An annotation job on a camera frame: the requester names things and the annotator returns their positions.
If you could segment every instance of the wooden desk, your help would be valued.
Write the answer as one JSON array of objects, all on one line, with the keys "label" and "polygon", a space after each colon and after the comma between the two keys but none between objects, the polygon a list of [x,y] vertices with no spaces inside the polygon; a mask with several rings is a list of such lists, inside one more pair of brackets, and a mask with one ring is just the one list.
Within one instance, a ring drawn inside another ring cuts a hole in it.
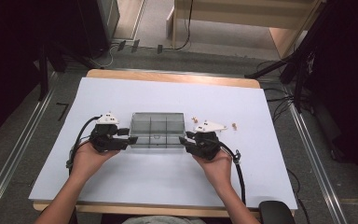
[{"label": "wooden desk", "polygon": [[[194,0],[191,20],[269,27],[281,58],[292,51],[318,15],[323,0]],[[178,19],[188,19],[191,0],[175,0],[172,46]]]},{"label": "wooden desk", "polygon": [[[253,79],[190,76],[179,74],[163,74],[154,72],[136,71],[109,71],[91,70],[87,77],[103,77],[113,79],[143,80],[158,82],[199,83],[230,87],[244,87],[259,89],[259,83]],[[34,209],[42,211],[49,202],[34,201]],[[199,206],[159,206],[144,204],[120,204],[120,203],[78,203],[77,211],[91,213],[116,213],[133,215],[166,215],[166,216],[190,216],[190,217],[228,217],[227,211],[222,207]]]}]

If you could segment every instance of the person's left hand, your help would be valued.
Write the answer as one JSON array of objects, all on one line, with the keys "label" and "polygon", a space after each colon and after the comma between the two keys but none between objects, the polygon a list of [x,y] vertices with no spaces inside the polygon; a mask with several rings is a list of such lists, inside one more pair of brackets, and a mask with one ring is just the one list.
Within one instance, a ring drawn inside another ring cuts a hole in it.
[{"label": "person's left hand", "polygon": [[71,176],[86,183],[101,168],[104,162],[118,154],[118,152],[119,150],[113,150],[100,153],[95,150],[90,142],[85,143],[77,150]]}]

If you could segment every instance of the white board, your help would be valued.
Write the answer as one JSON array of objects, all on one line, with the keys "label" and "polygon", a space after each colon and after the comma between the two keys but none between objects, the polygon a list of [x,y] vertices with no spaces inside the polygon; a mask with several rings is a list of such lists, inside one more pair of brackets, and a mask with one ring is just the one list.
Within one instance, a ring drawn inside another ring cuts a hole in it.
[{"label": "white board", "polygon": [[[187,131],[191,118],[228,126],[220,141],[242,155],[246,202],[257,208],[266,200],[297,209],[263,90],[201,84],[163,83],[107,78],[81,80],[76,99],[59,137],[35,181],[30,199],[52,200],[68,177],[65,163],[84,123],[112,111],[119,128],[129,128],[134,112],[180,112]],[[231,124],[237,124],[237,131]],[[94,127],[91,123],[84,136]],[[241,195],[235,166],[231,181]],[[184,148],[121,151],[93,176],[81,202],[224,206],[202,169]]]}]

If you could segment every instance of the forearm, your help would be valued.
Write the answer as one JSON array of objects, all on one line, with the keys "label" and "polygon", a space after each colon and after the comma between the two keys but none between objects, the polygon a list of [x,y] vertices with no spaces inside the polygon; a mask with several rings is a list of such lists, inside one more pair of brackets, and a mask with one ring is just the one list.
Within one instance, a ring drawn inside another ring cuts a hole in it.
[{"label": "forearm", "polygon": [[85,183],[85,180],[70,176],[52,203],[35,223],[67,224]]},{"label": "forearm", "polygon": [[215,189],[223,204],[225,205],[228,215],[234,224],[239,223],[259,223],[252,215],[249,209],[243,204],[240,197],[231,185],[226,185]]}]

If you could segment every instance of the transparent plastic box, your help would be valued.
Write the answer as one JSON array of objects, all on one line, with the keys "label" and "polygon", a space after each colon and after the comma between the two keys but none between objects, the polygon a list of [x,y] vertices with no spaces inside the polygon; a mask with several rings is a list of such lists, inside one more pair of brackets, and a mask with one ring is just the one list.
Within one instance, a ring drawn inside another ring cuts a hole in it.
[{"label": "transparent plastic box", "polygon": [[185,136],[183,113],[134,113],[130,136],[138,137],[132,148],[181,148]]}]

